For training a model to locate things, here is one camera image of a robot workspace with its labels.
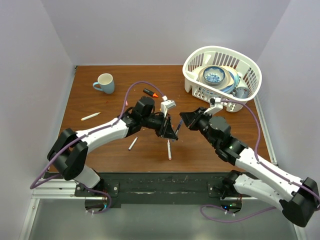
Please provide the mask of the blue patterned bowl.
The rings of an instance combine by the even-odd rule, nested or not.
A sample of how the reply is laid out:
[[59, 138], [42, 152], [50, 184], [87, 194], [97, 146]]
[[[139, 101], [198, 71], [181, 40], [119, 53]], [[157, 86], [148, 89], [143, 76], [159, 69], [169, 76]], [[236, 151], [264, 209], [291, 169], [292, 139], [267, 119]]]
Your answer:
[[203, 70], [203, 80], [209, 85], [218, 85], [226, 77], [225, 71], [220, 66], [208, 66]]

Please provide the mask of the grey pen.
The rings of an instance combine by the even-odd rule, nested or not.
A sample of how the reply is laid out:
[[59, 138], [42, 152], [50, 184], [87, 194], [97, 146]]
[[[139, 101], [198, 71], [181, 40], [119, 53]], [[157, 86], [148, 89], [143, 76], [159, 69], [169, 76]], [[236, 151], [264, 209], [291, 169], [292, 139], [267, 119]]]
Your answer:
[[139, 138], [138, 136], [136, 136], [136, 137], [134, 138], [134, 140], [132, 141], [132, 143], [131, 143], [130, 146], [128, 147], [128, 150], [129, 150], [129, 151], [132, 150], [132, 148], [133, 148], [133, 146], [136, 144], [138, 138]]

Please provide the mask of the grey cup in basket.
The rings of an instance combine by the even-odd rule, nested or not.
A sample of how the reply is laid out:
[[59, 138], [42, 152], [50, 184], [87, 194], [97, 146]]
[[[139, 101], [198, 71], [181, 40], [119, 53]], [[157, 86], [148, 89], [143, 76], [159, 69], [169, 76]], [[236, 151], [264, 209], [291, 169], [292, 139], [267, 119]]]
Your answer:
[[246, 99], [249, 96], [249, 89], [244, 86], [237, 87], [233, 90], [233, 96], [239, 99]]

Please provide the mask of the white plastic dish basket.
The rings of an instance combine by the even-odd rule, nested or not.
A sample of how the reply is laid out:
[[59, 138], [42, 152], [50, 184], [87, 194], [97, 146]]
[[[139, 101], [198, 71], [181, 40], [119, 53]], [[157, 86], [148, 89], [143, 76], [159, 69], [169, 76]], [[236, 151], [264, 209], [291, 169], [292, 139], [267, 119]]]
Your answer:
[[238, 112], [259, 92], [262, 73], [249, 57], [220, 46], [204, 46], [195, 50], [182, 67], [184, 88], [192, 96], [209, 103], [218, 97], [228, 112]]

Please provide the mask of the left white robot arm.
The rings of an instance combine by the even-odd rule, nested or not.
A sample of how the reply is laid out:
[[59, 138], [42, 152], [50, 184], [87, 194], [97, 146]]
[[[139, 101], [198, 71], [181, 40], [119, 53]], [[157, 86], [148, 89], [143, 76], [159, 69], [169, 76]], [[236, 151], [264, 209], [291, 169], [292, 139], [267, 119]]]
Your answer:
[[87, 130], [65, 129], [47, 155], [47, 159], [66, 181], [74, 180], [86, 188], [92, 196], [99, 196], [104, 190], [104, 180], [86, 165], [86, 159], [93, 150], [115, 140], [127, 138], [142, 128], [155, 131], [164, 139], [177, 140], [173, 130], [169, 109], [176, 106], [174, 100], [162, 98], [160, 111], [155, 111], [151, 97], [141, 97], [133, 107], [122, 111], [113, 120]]

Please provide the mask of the white pink pen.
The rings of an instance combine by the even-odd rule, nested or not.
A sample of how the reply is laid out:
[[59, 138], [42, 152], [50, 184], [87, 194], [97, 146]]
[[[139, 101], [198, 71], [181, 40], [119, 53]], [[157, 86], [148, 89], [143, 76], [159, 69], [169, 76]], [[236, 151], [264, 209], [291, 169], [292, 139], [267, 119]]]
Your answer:
[[171, 143], [170, 140], [167, 140], [167, 153], [168, 153], [168, 160], [172, 160], [172, 151], [171, 151]]

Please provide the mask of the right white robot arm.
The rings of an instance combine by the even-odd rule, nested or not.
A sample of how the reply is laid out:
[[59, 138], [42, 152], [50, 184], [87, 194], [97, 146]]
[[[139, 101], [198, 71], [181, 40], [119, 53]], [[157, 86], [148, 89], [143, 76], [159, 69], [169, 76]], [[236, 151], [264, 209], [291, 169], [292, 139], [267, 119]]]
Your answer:
[[191, 131], [199, 131], [224, 162], [241, 168], [233, 171], [223, 183], [223, 192], [230, 197], [237, 193], [257, 198], [280, 210], [291, 223], [306, 227], [313, 214], [320, 209], [317, 183], [310, 177], [302, 179], [260, 157], [255, 150], [231, 134], [231, 126], [222, 116], [211, 116], [200, 107], [179, 114]]

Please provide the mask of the black orange highlighter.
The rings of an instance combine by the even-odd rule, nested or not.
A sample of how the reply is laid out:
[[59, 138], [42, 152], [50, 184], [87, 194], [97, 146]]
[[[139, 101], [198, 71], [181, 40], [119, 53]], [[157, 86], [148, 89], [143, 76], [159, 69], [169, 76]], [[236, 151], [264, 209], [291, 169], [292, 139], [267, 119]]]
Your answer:
[[153, 98], [158, 98], [159, 97], [155, 92], [153, 92], [153, 91], [151, 91], [151, 90], [149, 90], [147, 88], [144, 88], [143, 92], [145, 94], [147, 94], [148, 96], [153, 97]]

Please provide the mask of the stacked plates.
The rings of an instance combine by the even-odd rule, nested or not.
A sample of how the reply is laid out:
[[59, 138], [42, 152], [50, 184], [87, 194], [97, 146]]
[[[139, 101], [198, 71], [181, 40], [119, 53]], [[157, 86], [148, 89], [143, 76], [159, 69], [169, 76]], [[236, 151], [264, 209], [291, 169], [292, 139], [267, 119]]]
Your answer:
[[229, 67], [229, 66], [219, 66], [221, 67], [224, 72], [225, 72], [225, 78], [224, 80], [220, 83], [220, 84], [217, 84], [217, 85], [209, 85], [207, 83], [204, 82], [204, 79], [203, 79], [203, 71], [205, 68], [207, 67], [210, 67], [210, 66], [219, 66], [219, 65], [209, 65], [209, 66], [206, 66], [204, 67], [202, 70], [200, 70], [200, 72], [198, 73], [198, 78], [197, 80], [206, 85], [206, 86], [209, 86], [211, 88], [213, 88], [214, 90], [219, 90], [223, 93], [226, 93], [226, 94], [230, 94], [237, 86], [237, 84], [239, 83], [240, 81], [240, 77], [239, 77], [239, 74], [237, 71], [235, 71], [233, 68]]

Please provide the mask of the dark blue pen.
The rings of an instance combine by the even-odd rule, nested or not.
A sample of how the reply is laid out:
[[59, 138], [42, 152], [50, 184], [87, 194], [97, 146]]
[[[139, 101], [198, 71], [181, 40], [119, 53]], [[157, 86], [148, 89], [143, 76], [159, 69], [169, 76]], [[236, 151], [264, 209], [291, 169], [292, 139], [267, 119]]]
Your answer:
[[179, 123], [178, 126], [177, 126], [177, 128], [176, 128], [176, 130], [175, 130], [175, 134], [176, 134], [176, 135], [178, 135], [178, 132], [179, 132], [179, 130], [180, 130], [180, 127], [181, 127], [181, 124]]

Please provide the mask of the white yellow pen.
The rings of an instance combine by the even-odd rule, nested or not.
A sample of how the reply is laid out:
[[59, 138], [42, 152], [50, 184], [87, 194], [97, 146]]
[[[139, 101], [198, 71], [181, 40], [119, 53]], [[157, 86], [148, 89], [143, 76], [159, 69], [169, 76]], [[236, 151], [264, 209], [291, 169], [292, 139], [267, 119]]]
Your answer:
[[81, 121], [86, 121], [86, 120], [89, 120], [91, 118], [94, 118], [94, 117], [98, 116], [99, 114], [101, 114], [101, 112], [96, 112], [96, 113], [90, 114], [88, 116], [82, 117], [80, 120]]

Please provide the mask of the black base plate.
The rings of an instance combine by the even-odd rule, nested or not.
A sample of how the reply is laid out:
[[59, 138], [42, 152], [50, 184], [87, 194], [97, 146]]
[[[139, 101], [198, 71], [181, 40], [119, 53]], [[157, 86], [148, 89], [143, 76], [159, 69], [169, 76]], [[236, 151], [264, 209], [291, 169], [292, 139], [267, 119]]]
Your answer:
[[218, 205], [222, 200], [239, 202], [238, 193], [227, 189], [226, 172], [103, 172], [103, 191], [113, 208], [123, 204]]

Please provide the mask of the light blue mug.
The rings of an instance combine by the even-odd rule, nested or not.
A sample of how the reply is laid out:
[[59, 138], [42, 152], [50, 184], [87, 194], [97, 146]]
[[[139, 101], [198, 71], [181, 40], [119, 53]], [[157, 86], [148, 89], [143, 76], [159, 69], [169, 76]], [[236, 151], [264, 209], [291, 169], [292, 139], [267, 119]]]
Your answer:
[[97, 81], [92, 84], [92, 87], [106, 94], [112, 94], [115, 91], [114, 78], [109, 73], [103, 73], [97, 78]]

